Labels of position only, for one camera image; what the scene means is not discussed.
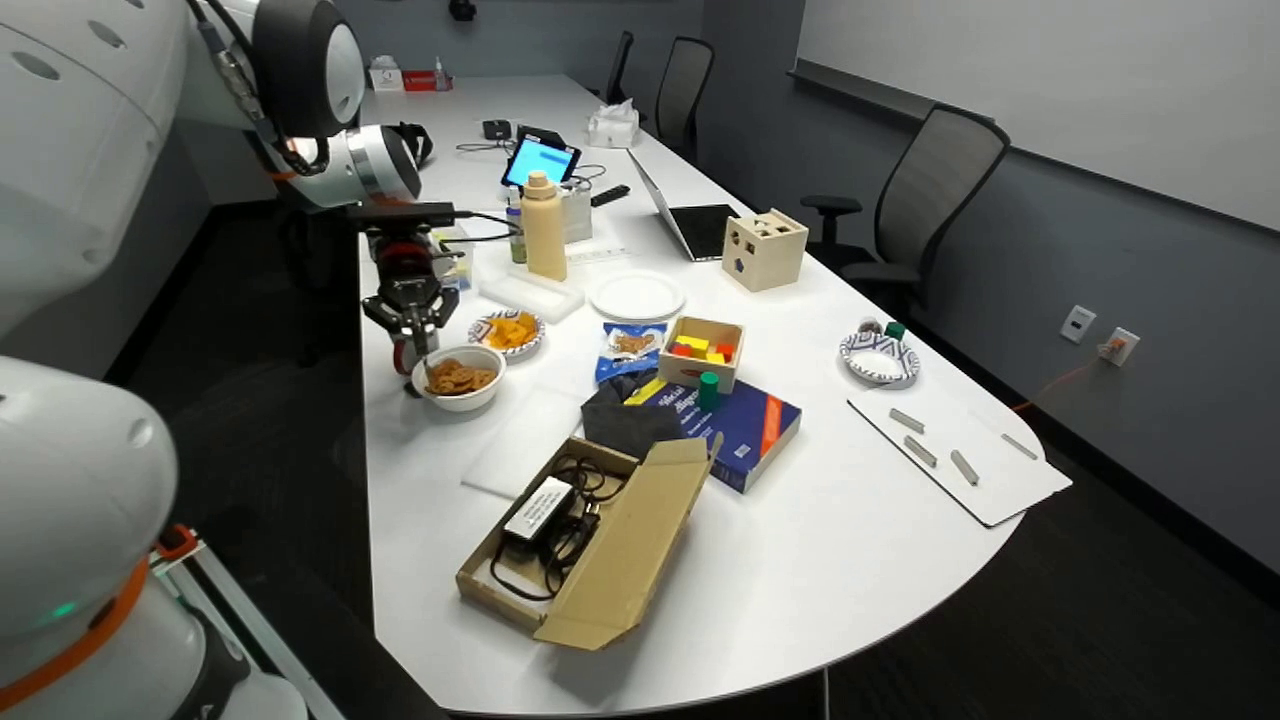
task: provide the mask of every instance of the table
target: table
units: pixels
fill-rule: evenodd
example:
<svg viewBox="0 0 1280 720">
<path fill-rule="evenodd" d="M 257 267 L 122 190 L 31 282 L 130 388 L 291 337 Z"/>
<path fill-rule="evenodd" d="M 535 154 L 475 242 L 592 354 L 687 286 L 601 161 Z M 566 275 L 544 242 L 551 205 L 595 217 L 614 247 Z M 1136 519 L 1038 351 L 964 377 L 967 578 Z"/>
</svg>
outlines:
<svg viewBox="0 0 1280 720">
<path fill-rule="evenodd" d="M 435 139 L 419 201 L 502 213 L 502 152 L 460 152 L 484 116 L 539 123 L 583 143 L 595 99 L 566 76 L 460 76 L 440 94 L 375 94 L 368 119 L 419 119 Z M 676 152 L 643 136 L 637 154 L 676 201 L 734 201 Z M 687 265 L 662 231 L 627 154 L 583 147 L 632 194 L 595 213 L 595 237 L 573 242 L 573 282 L 592 286 L 624 267 L 664 272 L 687 290 L 684 311 L 744 325 L 742 377 L 805 408 L 801 435 L 767 474 L 736 497 L 709 481 L 668 578 L 642 633 L 606 652 L 544 646 L 455 594 L 454 573 L 510 509 L 460 482 L 492 424 L 531 388 L 592 396 L 601 316 L 583 305 L 549 325 L 544 347 L 510 366 L 504 396 L 481 414 L 440 414 L 403 396 L 389 337 L 364 320 L 368 550 L 382 645 L 449 712 L 624 714 L 767 689 L 856 655 L 962 592 L 1020 519 L 980 526 L 845 400 L 856 391 L 836 347 L 875 305 L 805 259 L 801 282 L 747 290 L 715 259 Z M 475 247 L 475 279 L 504 275 L 510 247 Z M 368 255 L 359 294 L 375 290 Z M 463 290 L 444 344 L 495 311 Z M 921 382 L 1002 414 L 1041 448 L 1028 424 L 918 341 Z"/>
</svg>

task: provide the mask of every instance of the wall outlet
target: wall outlet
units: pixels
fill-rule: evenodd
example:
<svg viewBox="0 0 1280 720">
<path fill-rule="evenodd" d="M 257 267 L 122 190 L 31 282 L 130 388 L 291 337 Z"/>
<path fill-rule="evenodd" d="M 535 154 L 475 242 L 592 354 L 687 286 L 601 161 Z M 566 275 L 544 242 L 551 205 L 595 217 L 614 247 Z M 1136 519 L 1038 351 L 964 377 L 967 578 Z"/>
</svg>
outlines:
<svg viewBox="0 0 1280 720">
<path fill-rule="evenodd" d="M 1086 307 L 1086 305 L 1078 305 L 1078 307 L 1067 311 L 1061 337 L 1065 337 L 1067 344 L 1080 344 L 1080 341 L 1090 337 L 1092 320 L 1097 320 L 1097 311 Z"/>
<path fill-rule="evenodd" d="M 1141 337 L 1134 327 L 1112 327 L 1112 337 L 1097 347 L 1097 354 L 1124 366 L 1136 344 Z"/>
</svg>

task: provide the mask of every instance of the box lid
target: box lid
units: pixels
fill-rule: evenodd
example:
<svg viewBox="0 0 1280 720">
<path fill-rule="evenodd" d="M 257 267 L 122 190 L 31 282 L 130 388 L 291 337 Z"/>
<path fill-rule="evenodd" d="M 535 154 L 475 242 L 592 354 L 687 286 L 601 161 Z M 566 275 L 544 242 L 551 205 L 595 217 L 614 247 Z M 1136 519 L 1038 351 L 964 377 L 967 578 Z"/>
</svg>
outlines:
<svg viewBox="0 0 1280 720">
<path fill-rule="evenodd" d="M 706 439 L 652 445 L 531 636 L 592 652 L 637 627 L 706 474 Z"/>
</svg>

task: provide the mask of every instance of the wooden cube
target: wooden cube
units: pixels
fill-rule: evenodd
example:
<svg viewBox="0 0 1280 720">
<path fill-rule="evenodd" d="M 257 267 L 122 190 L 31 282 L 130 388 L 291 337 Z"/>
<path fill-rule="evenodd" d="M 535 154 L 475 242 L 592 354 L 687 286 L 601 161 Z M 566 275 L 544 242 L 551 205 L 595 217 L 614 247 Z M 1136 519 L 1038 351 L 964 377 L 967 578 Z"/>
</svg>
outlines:
<svg viewBox="0 0 1280 720">
<path fill-rule="evenodd" d="M 783 213 L 734 217 L 726 222 L 722 267 L 754 290 L 798 282 L 810 227 Z"/>
</svg>

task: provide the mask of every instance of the black office chair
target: black office chair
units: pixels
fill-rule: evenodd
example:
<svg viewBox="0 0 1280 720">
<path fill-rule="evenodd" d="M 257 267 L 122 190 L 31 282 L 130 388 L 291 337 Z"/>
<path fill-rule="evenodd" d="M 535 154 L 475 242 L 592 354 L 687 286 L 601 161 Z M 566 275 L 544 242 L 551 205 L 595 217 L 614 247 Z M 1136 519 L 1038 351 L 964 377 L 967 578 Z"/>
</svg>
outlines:
<svg viewBox="0 0 1280 720">
<path fill-rule="evenodd" d="M 652 136 L 673 152 L 696 161 L 696 102 L 706 99 L 715 49 L 696 37 L 676 37 L 664 78 L 652 102 Z"/>
<path fill-rule="evenodd" d="M 607 71 L 607 84 L 601 89 L 601 99 L 606 99 L 606 102 L 624 102 L 624 99 L 632 99 L 632 94 L 624 91 L 632 44 L 637 44 L 632 30 L 624 30 L 624 37 L 618 39 L 614 71 Z"/>
<path fill-rule="evenodd" d="M 836 238 L 836 218 L 862 213 L 856 201 L 805 194 L 801 205 L 823 217 L 823 237 L 814 255 L 883 311 L 926 320 L 926 279 L 937 242 L 995 170 L 1003 152 L 1009 136 L 992 119 L 962 106 L 932 106 L 875 201 L 875 251 Z"/>
</svg>

